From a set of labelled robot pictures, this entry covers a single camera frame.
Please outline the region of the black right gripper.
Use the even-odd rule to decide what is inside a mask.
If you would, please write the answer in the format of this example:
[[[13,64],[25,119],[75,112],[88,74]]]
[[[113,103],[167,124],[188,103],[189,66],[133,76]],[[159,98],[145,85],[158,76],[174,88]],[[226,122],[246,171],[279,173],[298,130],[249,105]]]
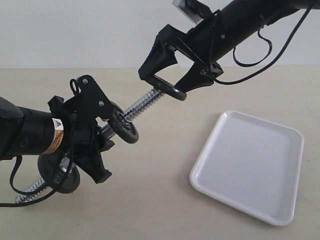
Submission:
[[[180,52],[194,64],[175,87],[187,93],[213,85],[216,78],[223,74],[222,67],[216,61],[238,45],[237,17],[236,11],[221,9],[187,32],[170,24],[165,25],[156,35],[150,53],[138,69],[139,78],[145,81],[177,64],[176,52]],[[212,64],[211,72],[203,68],[209,64]]]

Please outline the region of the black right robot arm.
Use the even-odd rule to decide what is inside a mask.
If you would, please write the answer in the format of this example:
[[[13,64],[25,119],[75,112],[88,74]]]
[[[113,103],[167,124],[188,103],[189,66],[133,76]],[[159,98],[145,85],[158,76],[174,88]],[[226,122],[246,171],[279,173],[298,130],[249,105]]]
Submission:
[[[142,66],[139,78],[170,95],[208,87],[218,82],[223,70],[218,60],[261,29],[300,10],[309,14],[318,10],[317,0],[233,0],[224,8],[212,11],[198,0],[175,0],[173,4],[195,26],[182,32],[166,25],[156,36]],[[158,77],[158,72],[175,65],[176,52],[192,61],[190,70],[174,85]]]

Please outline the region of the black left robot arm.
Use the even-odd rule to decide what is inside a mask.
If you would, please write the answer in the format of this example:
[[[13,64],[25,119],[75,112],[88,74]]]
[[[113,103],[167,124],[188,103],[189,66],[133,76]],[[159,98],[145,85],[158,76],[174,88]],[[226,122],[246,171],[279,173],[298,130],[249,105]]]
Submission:
[[[54,96],[49,112],[16,106],[0,99],[0,158],[38,156],[38,169],[43,179],[58,184],[62,170],[53,173],[58,161],[69,158],[95,183],[106,181],[112,173],[103,164],[101,153],[114,143],[102,136],[97,118],[109,119],[114,107],[105,97],[98,100],[74,96],[64,101]]]

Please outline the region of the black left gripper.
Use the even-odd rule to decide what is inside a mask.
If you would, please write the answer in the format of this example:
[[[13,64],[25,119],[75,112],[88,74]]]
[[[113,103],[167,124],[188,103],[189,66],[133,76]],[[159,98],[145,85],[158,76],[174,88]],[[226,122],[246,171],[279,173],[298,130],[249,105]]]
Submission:
[[[104,183],[112,173],[105,168],[101,152],[110,150],[115,143],[110,139],[103,140],[96,118],[91,121],[81,120],[71,106],[72,98],[65,101],[60,96],[54,96],[48,102],[51,113],[63,124],[62,141],[50,155],[55,154],[61,158],[69,154],[72,161],[96,184]]]

